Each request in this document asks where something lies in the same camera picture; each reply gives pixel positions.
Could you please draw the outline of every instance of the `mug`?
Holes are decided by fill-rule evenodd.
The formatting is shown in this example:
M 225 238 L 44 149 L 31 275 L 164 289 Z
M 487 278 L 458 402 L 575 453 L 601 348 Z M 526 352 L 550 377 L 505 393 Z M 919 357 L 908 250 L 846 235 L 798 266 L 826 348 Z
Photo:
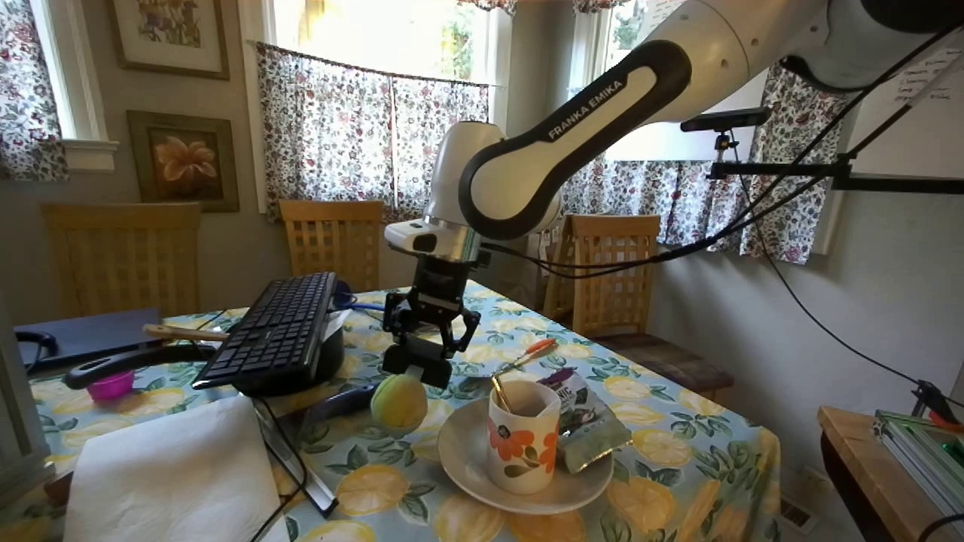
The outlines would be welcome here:
M 487 393 L 487 472 L 512 493 L 536 493 L 554 478 L 562 395 L 536 379 L 500 379 Z

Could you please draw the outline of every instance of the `floral tablecloth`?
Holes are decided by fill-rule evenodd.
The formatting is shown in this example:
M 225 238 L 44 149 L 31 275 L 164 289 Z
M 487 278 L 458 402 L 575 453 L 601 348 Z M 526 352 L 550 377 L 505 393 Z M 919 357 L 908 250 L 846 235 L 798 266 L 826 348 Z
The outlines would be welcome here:
M 290 539 L 777 539 L 780 443 L 771 432 L 480 283 L 468 285 L 465 303 L 483 314 L 483 324 L 468 352 L 452 357 L 448 389 L 429 389 L 420 432 L 389 438 L 369 414 L 356 414 L 301 433 L 301 455 L 339 493 L 339 509 L 320 519 L 306 498 L 296 498 L 287 509 Z M 237 309 L 180 316 L 174 324 L 225 329 L 232 319 Z M 525 369 L 547 377 L 575 366 L 634 441 L 615 455 L 615 477 L 595 502 L 565 514 L 518 514 L 452 486 L 441 466 L 438 438 L 456 409 L 483 395 L 480 387 L 462 387 L 465 377 L 487 374 L 547 333 L 558 348 Z M 343 387 L 378 383 L 385 345 L 391 333 L 379 329 L 379 314 L 354 314 L 342 374 L 320 389 L 273 402 L 277 409 L 301 409 Z M 113 409 L 97 409 L 85 393 L 69 393 L 60 379 L 34 383 L 58 469 L 69 472 L 93 433 L 234 395 L 193 393 L 195 369 L 195 363 L 144 366 L 137 377 L 138 393 Z M 277 482 L 280 493 L 291 488 L 280 466 Z

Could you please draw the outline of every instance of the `floral curtain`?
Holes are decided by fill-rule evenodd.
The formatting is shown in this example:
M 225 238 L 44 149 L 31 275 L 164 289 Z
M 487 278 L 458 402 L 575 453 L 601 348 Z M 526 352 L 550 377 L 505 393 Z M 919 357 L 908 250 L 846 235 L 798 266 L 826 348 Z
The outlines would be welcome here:
M 763 92 L 763 108 L 771 108 L 771 118 L 757 130 L 750 163 L 794 163 L 845 105 L 845 96 L 823 92 L 787 68 L 771 68 Z M 832 130 L 804 163 L 832 163 L 838 149 L 842 130 Z M 767 209 L 777 196 L 809 180 L 810 178 L 710 178 L 710 163 L 601 156 L 574 175 L 562 193 L 562 209 L 565 213 L 659 213 L 659 244 L 681 247 L 725 228 L 759 193 L 767 191 L 759 204 Z M 817 184 L 763 222 L 722 238 L 715 250 L 740 257 L 767 250 L 783 262 L 804 266 L 817 241 L 826 191 L 826 184 Z M 551 257 L 565 213 L 531 238 L 532 257 Z
M 31 0 L 0 4 L 0 180 L 68 178 L 58 102 Z
M 520 0 L 458 0 L 458 4 L 473 4 L 473 6 L 480 6 L 480 8 L 504 8 L 504 11 L 512 11 L 514 8 L 514 4 L 520 4 Z M 611 8 L 611 6 L 622 6 L 622 4 L 626 4 L 626 0 L 574 0 L 574 6 L 578 8 L 578 11 L 603 11 L 603 8 Z
M 487 84 L 409 78 L 258 45 L 269 202 L 378 198 L 422 213 L 447 130 L 490 120 Z

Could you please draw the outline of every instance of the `white paper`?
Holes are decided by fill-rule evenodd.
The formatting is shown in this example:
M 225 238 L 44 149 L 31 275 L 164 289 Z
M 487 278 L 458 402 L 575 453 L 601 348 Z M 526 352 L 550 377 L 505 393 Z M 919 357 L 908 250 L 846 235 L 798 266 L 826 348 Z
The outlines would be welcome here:
M 277 507 L 246 397 L 87 441 L 74 472 L 68 542 L 253 539 Z

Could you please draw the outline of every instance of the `tennis ball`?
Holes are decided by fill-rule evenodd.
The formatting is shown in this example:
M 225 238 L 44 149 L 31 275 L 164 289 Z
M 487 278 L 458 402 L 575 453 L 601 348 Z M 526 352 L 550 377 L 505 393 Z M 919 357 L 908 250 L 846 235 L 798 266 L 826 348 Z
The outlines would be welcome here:
M 429 414 L 424 387 L 409 374 L 391 374 L 371 397 L 371 418 L 389 433 L 409 433 Z

